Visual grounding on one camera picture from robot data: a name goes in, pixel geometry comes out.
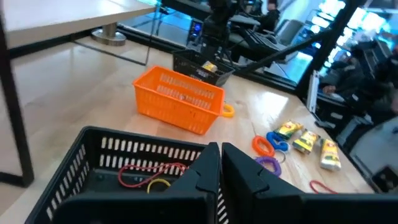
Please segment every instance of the desk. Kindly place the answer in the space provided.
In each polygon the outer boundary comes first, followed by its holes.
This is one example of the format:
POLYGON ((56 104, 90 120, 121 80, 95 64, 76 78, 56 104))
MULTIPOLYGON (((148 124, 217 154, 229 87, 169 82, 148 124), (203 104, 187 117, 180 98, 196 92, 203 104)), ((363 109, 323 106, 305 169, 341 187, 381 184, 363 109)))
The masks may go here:
POLYGON ((8 47, 40 42, 154 12, 136 0, 3 0, 8 47))
MULTIPOLYGON (((121 49, 101 45, 89 37, 79 42, 137 60, 145 57, 146 48, 134 42, 127 41, 121 49)), ((20 87, 36 179, 28 189, 0 183, 0 223, 23 223, 73 140, 87 125, 205 144, 231 142, 250 157, 256 156, 251 147, 252 138, 264 135, 287 119, 328 137, 315 126, 313 116, 296 96, 235 76, 224 89, 225 100, 234 106, 236 116, 218 118, 204 136, 198 136, 137 114, 131 82, 145 70, 143 66, 73 43, 17 58, 12 64, 20 87)), ((154 64, 172 68, 172 56, 151 49, 149 66, 154 64)), ((3 107, 0 115, 0 170, 18 172, 3 107)), ((341 152, 340 172, 321 169, 319 158, 318 148, 309 156, 293 150, 282 164, 281 177, 305 192, 311 192, 308 182, 313 179, 337 192, 372 192, 341 152)))

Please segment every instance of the black basket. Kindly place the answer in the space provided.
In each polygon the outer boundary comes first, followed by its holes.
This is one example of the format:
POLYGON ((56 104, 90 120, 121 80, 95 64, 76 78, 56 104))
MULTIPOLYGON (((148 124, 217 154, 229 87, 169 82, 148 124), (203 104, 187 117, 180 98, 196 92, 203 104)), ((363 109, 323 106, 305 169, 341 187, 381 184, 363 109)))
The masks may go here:
MULTIPOLYGON (((179 162, 190 166, 205 148, 206 145, 203 144, 86 127, 78 135, 26 223, 51 223, 57 207, 76 194, 126 191, 119 185, 117 179, 119 169, 126 164, 153 167, 179 162)), ((174 168, 176 167, 166 169, 161 178, 170 183, 177 180, 181 171, 174 168)), ((156 172, 154 169, 136 169, 133 174, 128 172, 123 175, 123 179, 129 184, 139 183, 156 172)), ((137 190, 146 190, 146 187, 147 185, 143 185, 137 190)), ((151 189, 151 191, 163 190, 155 187, 151 189)), ((222 220, 228 219, 224 213, 226 210, 218 211, 218 215, 223 216, 222 220)))
POLYGON ((194 50, 174 51, 173 70, 215 86, 224 85, 228 77, 234 72, 233 68, 214 60, 209 60, 194 50), (207 61, 217 66, 215 73, 202 67, 207 61))

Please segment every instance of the table leg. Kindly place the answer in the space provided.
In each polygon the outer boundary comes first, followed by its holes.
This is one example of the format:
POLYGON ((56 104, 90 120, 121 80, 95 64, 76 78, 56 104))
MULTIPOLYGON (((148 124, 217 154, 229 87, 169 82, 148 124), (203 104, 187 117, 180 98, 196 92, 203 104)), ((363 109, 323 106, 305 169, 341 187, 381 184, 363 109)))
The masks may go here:
POLYGON ((123 46, 124 44, 126 44, 126 36, 124 36, 120 32, 116 32, 117 28, 117 22, 103 25, 102 29, 94 30, 91 33, 91 37, 101 44, 110 46, 123 46))

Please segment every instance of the white table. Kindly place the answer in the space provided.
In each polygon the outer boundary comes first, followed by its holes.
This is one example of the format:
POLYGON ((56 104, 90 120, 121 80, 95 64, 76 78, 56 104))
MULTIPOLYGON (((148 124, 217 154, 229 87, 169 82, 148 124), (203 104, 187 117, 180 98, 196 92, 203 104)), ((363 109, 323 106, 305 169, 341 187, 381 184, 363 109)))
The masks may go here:
POLYGON ((14 48, 153 12, 145 0, 3 0, 14 48))

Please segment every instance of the small package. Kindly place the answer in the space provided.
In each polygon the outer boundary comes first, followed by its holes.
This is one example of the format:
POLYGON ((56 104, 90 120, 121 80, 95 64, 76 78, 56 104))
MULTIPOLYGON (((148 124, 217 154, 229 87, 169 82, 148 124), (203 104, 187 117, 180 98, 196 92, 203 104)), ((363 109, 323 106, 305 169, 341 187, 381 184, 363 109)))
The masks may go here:
POLYGON ((322 139, 321 167, 331 171, 341 169, 337 145, 329 139, 322 139))
POLYGON ((303 125, 297 122, 288 121, 285 122, 280 128, 276 129, 274 132, 285 140, 289 140, 292 135, 303 128, 303 125))
POLYGON ((300 152, 310 154, 312 151, 313 145, 316 143, 318 138, 319 138, 319 135, 317 135, 309 130, 305 130, 304 133, 301 135, 301 137, 296 139, 292 145, 295 149, 299 150, 300 152))
POLYGON ((211 72, 217 72, 217 65, 212 64, 211 62, 207 61, 202 65, 202 68, 209 70, 211 72))

